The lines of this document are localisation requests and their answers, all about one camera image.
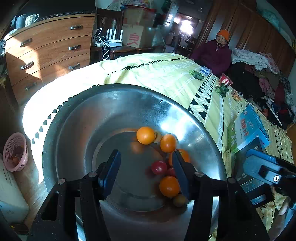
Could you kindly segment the seated person in maroon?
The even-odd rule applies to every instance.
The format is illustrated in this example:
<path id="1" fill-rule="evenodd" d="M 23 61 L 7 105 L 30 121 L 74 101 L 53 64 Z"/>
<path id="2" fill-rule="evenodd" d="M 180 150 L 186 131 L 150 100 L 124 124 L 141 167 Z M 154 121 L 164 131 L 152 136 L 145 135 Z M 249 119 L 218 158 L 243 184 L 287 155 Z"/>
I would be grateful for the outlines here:
<path id="1" fill-rule="evenodd" d="M 199 46 L 191 54 L 190 59 L 202 67 L 207 67 L 216 77 L 220 77 L 230 66 L 231 50 L 228 47 L 230 34 L 220 30 L 215 40 Z"/>

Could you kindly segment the red cherry tomato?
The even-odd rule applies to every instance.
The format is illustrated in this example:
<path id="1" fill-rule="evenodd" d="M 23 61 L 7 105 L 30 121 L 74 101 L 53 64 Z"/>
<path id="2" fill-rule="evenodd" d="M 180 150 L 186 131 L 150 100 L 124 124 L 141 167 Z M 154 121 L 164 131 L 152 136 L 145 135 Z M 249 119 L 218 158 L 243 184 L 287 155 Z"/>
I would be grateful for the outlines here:
<path id="1" fill-rule="evenodd" d="M 151 165 L 151 171 L 155 175 L 163 175 L 167 171 L 167 165 L 164 161 L 155 161 Z"/>

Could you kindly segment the wooden chest of drawers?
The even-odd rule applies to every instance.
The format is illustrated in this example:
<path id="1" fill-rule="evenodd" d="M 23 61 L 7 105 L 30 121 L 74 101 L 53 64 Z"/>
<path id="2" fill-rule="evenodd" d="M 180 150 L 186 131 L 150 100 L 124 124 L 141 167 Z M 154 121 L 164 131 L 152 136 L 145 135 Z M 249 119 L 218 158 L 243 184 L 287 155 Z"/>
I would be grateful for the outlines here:
<path id="1" fill-rule="evenodd" d="M 6 65 L 19 105 L 46 84 L 90 63 L 94 14 L 58 16 L 5 36 Z"/>

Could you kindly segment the large orange tangerine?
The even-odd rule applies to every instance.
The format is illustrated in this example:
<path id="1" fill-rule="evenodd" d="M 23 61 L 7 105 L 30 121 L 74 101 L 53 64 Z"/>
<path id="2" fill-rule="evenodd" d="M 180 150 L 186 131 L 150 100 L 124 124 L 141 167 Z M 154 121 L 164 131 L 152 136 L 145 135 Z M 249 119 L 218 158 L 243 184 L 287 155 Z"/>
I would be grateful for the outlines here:
<path id="1" fill-rule="evenodd" d="M 168 198 L 175 197 L 180 192 L 180 185 L 177 178 L 174 176 L 164 177 L 159 183 L 159 190 Z"/>

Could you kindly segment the pile of clothes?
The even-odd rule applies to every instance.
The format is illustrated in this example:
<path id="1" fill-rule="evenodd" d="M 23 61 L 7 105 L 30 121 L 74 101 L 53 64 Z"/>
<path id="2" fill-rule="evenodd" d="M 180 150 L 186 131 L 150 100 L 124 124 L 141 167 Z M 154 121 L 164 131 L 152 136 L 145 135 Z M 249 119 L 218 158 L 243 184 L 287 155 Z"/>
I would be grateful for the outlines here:
<path id="1" fill-rule="evenodd" d="M 290 82 L 271 54 L 234 48 L 225 74 L 232 80 L 231 86 L 270 122 L 284 130 L 293 123 L 295 110 Z"/>

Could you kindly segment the orange kumquat fruit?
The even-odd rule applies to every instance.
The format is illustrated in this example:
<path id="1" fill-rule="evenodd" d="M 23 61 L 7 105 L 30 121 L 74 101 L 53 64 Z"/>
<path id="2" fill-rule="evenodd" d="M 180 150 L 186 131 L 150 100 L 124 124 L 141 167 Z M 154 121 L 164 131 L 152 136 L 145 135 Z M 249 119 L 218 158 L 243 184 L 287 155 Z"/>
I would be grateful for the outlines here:
<path id="1" fill-rule="evenodd" d="M 156 139 L 155 131 L 149 126 L 143 126 L 137 130 L 137 140 L 143 145 L 149 145 Z"/>

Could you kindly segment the red snack packet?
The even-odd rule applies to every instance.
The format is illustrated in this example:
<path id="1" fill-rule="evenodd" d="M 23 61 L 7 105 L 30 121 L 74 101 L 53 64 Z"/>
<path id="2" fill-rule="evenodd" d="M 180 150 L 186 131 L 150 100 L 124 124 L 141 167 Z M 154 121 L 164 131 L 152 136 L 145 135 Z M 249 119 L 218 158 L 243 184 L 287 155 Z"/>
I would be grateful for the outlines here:
<path id="1" fill-rule="evenodd" d="M 233 84 L 233 81 L 224 73 L 222 73 L 219 84 L 224 84 L 226 87 L 229 87 L 231 84 Z"/>

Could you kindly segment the green leafy vegetable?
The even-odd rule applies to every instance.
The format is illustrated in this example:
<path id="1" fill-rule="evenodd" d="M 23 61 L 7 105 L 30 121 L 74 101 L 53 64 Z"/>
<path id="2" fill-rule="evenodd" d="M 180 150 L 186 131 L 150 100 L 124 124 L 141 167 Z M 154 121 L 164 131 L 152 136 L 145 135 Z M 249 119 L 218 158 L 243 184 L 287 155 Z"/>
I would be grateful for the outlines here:
<path id="1" fill-rule="evenodd" d="M 215 86 L 215 91 L 222 97 L 226 97 L 227 92 L 229 92 L 228 87 L 221 83 L 220 85 Z"/>

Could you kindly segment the dark wooden wardrobe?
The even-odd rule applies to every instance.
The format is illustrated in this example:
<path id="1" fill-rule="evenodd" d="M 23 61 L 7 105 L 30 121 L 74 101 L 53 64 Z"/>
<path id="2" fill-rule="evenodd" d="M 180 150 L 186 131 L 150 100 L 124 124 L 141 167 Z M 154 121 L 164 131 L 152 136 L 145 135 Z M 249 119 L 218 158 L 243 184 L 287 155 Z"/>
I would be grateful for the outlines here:
<path id="1" fill-rule="evenodd" d="M 295 51 L 255 7 L 255 1 L 213 1 L 195 47 L 215 39 L 220 30 L 227 30 L 230 49 L 270 53 L 280 71 L 289 76 Z"/>

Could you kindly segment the yellow patterned bed sheet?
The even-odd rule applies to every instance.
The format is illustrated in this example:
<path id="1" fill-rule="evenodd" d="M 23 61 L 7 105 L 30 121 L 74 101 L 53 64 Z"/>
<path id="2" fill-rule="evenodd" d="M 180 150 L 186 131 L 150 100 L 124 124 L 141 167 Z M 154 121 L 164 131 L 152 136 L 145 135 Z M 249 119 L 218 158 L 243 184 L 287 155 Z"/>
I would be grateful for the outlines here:
<path id="1" fill-rule="evenodd" d="M 44 178 L 42 154 L 49 119 L 70 98 L 94 86 L 128 84 L 158 92 L 189 111 L 208 131 L 219 152 L 224 134 L 222 99 L 214 93 L 216 78 L 199 81 L 190 70 L 200 67 L 181 55 L 137 54 L 74 70 L 38 90 L 23 110 L 23 128 L 31 141 L 34 161 Z"/>

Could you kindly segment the steel mixing bowl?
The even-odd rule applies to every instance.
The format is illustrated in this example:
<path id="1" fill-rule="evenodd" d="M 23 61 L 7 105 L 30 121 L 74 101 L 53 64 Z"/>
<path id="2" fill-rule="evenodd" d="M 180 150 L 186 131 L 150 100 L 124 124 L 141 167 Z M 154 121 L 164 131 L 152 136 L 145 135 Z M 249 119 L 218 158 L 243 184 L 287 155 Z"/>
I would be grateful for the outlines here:
<path id="1" fill-rule="evenodd" d="M 173 135 L 198 171 L 226 179 L 221 154 L 203 124 L 177 102 L 144 87 L 94 86 L 65 102 L 49 125 L 42 154 L 48 190 L 61 178 L 77 180 L 95 171 L 113 150 L 121 153 L 112 192 L 100 203 L 112 240 L 183 240 L 192 213 L 192 202 L 178 208 L 160 192 L 162 176 L 152 173 L 151 165 L 168 155 L 158 144 L 139 143 L 139 128 Z"/>

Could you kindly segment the pink plastic basket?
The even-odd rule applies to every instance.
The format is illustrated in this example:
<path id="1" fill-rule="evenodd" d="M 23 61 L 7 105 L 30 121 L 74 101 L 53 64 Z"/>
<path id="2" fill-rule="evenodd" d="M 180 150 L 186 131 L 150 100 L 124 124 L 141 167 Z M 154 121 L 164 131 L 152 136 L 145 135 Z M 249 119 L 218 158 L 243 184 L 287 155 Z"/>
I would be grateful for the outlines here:
<path id="1" fill-rule="evenodd" d="M 6 169 L 10 172 L 21 171 L 25 168 L 28 158 L 25 136 L 22 133 L 12 134 L 4 146 L 3 161 Z"/>

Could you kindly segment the blue green food box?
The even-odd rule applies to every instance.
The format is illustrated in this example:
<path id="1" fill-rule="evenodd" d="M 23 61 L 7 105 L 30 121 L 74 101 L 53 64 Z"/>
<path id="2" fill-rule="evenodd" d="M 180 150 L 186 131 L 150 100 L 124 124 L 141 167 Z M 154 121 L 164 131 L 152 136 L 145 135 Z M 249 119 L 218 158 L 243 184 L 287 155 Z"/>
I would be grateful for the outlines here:
<path id="1" fill-rule="evenodd" d="M 227 127 L 227 138 L 227 145 L 232 153 L 240 151 L 256 138 L 259 138 L 264 148 L 270 144 L 263 123 L 251 105 Z"/>

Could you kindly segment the white wifi router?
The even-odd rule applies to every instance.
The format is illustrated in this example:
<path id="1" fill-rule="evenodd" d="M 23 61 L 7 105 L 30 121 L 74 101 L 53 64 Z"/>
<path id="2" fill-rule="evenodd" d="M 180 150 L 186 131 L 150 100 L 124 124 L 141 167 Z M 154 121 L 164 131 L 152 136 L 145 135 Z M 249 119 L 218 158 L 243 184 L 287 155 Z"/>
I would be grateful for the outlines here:
<path id="1" fill-rule="evenodd" d="M 107 29 L 105 35 L 103 34 L 103 28 L 96 30 L 96 35 L 94 36 L 95 47 L 121 47 L 123 45 L 122 37 L 123 30 L 117 29 Z"/>

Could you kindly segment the cardboard box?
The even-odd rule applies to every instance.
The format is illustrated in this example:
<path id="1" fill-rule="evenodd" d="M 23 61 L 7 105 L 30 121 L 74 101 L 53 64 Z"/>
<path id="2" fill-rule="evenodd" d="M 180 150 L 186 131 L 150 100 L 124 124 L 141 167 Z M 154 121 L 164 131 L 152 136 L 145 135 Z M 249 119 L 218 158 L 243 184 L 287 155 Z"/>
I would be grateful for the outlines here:
<path id="1" fill-rule="evenodd" d="M 156 28 L 140 25 L 122 25 L 122 43 L 133 48 L 151 47 Z"/>

